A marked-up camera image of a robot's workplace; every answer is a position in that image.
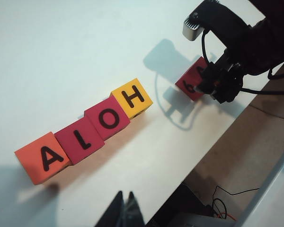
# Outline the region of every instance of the yellow block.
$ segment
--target yellow block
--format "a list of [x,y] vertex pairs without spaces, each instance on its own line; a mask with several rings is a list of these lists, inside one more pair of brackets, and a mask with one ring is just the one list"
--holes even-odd
[[152,104],[137,78],[113,90],[110,95],[116,98],[129,119],[141,114]]

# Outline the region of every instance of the black letter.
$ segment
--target black letter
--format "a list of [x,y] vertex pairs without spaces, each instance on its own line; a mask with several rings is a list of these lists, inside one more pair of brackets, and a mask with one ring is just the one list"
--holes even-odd
[[[46,153],[49,153],[51,156],[53,156],[51,159],[47,159],[46,157]],[[49,170],[49,165],[55,161],[59,161],[62,162],[64,159],[58,155],[56,152],[54,152],[53,150],[51,150],[48,147],[42,147],[41,148],[41,156],[42,156],[42,161],[43,161],[43,169],[44,171],[48,171]]]
[[133,88],[134,93],[133,93],[131,96],[128,96],[125,91],[122,91],[122,92],[121,92],[122,95],[123,95],[123,97],[126,99],[127,103],[129,104],[129,106],[130,106],[131,108],[134,107],[133,102],[132,102],[132,99],[133,99],[133,98],[138,97],[141,102],[144,102],[144,98],[142,97],[140,91],[138,91],[138,88],[137,88],[135,85],[133,85],[132,88]]
[[194,93],[195,92],[194,87],[191,84],[187,84],[185,82],[185,80],[183,81],[183,84],[184,84],[184,87],[186,88],[187,91],[189,91],[190,93]]
[[[115,122],[113,124],[107,124],[104,119],[103,119],[103,116],[104,114],[106,113],[111,113],[114,118],[115,118]],[[120,118],[119,118],[119,115],[116,111],[114,111],[113,109],[105,109],[105,110],[102,110],[101,113],[99,114],[99,121],[100,121],[100,124],[104,127],[104,128],[107,128],[107,129],[113,129],[115,127],[117,127],[117,125],[119,124],[120,122]]]
[[90,143],[85,143],[84,139],[82,138],[82,136],[80,135],[78,130],[75,130],[74,134],[75,134],[75,137],[77,138],[78,142],[80,143],[81,147],[84,150],[90,148],[91,144]]

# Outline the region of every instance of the table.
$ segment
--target table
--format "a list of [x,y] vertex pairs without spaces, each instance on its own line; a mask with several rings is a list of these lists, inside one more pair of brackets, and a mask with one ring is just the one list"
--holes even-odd
[[[202,53],[200,37],[182,35],[200,2],[0,0],[0,226],[93,226],[119,190],[133,191],[150,220],[254,98],[192,103],[175,87]],[[263,18],[246,0],[221,2],[247,24]],[[209,33],[206,48],[214,61],[225,47]],[[14,151],[134,78],[154,104],[90,157],[32,185]]]

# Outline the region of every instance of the black cable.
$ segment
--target black cable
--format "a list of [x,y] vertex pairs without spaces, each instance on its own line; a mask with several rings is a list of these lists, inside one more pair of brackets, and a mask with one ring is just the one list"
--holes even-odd
[[226,192],[227,194],[229,194],[229,195],[239,195],[239,194],[242,194],[242,193],[246,193],[246,192],[251,192],[251,191],[259,190],[259,188],[254,188],[254,189],[248,189],[248,190],[245,190],[245,191],[242,191],[242,192],[230,193],[230,192],[226,191],[225,189],[223,189],[222,187],[220,187],[220,186],[217,185],[216,188],[215,188],[215,190],[214,190],[213,196],[214,196],[214,194],[216,193],[217,188],[222,189],[223,191],[225,191],[225,192]]
[[[205,36],[208,32],[209,32],[209,30],[205,29],[202,33],[202,38],[201,38],[203,58],[204,58],[207,65],[209,65],[209,61],[208,61],[208,58],[207,58],[207,55],[206,55]],[[268,79],[282,79],[282,78],[284,78],[284,73],[273,76],[272,75],[272,68],[271,68],[271,69],[269,69],[267,77],[268,77]],[[244,88],[244,87],[242,87],[240,89],[240,91],[252,93],[252,94],[256,94],[256,95],[284,96],[284,91],[256,91],[256,90],[252,90],[252,89]]]
[[262,110],[262,109],[260,109],[260,108],[258,108],[258,107],[256,107],[256,106],[254,106],[254,105],[251,105],[251,104],[249,104],[249,106],[251,106],[251,107],[253,107],[253,108],[255,108],[255,109],[259,110],[259,111],[262,111],[262,112],[265,113],[265,114],[268,114],[268,115],[273,116],[273,117],[281,118],[281,119],[284,120],[284,117],[280,117],[280,116],[278,116],[278,115],[269,113],[269,112],[267,112],[267,111],[265,111],[265,110]]
[[255,91],[248,88],[241,88],[240,91],[252,93],[256,95],[275,95],[275,96],[284,96],[284,91]]
[[216,200],[218,200],[218,201],[220,201],[221,203],[222,203],[222,205],[223,205],[223,207],[224,207],[224,210],[225,210],[225,216],[224,216],[224,219],[226,219],[227,218],[227,209],[226,209],[226,205],[225,205],[225,203],[221,200],[221,199],[219,199],[219,198],[215,198],[215,199],[213,199],[213,202],[212,202],[212,208],[213,208],[213,205],[215,205],[216,206],[216,208],[218,209],[218,207],[217,207],[217,205],[215,204],[215,201]]
[[245,191],[242,191],[242,192],[230,193],[230,192],[226,191],[225,189],[223,189],[222,187],[216,185],[216,188],[214,189],[213,196],[212,196],[212,199],[213,199],[212,208],[213,208],[213,206],[215,205],[216,208],[218,209],[218,212],[219,212],[220,216],[222,216],[221,212],[219,211],[219,208],[217,207],[217,205],[216,205],[215,202],[214,202],[214,201],[216,201],[216,200],[219,200],[219,201],[223,204],[224,209],[225,209],[225,216],[224,216],[224,219],[227,218],[226,206],[225,206],[224,202],[223,202],[221,199],[219,199],[219,198],[215,198],[215,199],[214,199],[214,194],[216,193],[217,188],[222,189],[223,191],[225,191],[225,192],[228,193],[229,195],[239,195],[239,194],[242,194],[242,193],[245,193],[245,192],[250,192],[250,191],[259,190],[259,188],[254,188],[254,189],[248,189],[248,190],[245,190]]
[[209,61],[208,61],[208,58],[206,55],[206,49],[205,49],[205,36],[208,32],[209,30],[204,30],[202,34],[202,53],[203,53],[203,57],[207,65],[209,65]]
[[283,79],[284,78],[284,73],[282,74],[278,74],[278,75],[273,75],[273,69],[269,69],[269,72],[268,72],[268,76],[267,76],[268,79]]

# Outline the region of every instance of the red wire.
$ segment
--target red wire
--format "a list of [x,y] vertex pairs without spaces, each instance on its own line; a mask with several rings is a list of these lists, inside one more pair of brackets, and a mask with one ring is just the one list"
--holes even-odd
[[[222,214],[225,214],[225,212],[220,213],[217,218],[219,218]],[[237,219],[233,215],[227,214],[227,216],[230,217],[232,220],[237,221]]]

